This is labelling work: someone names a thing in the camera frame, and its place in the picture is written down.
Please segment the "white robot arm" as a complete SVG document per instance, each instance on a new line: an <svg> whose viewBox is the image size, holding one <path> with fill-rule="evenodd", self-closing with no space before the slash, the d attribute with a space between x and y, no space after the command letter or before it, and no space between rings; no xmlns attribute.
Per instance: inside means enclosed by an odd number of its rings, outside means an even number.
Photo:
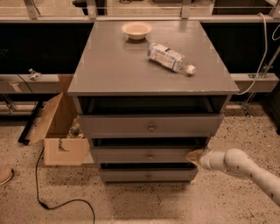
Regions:
<svg viewBox="0 0 280 224"><path fill-rule="evenodd" d="M252 180L275 204L280 206L280 178L261 168L243 150L212 150L208 147L186 154L186 160L209 171L223 172Z"/></svg>

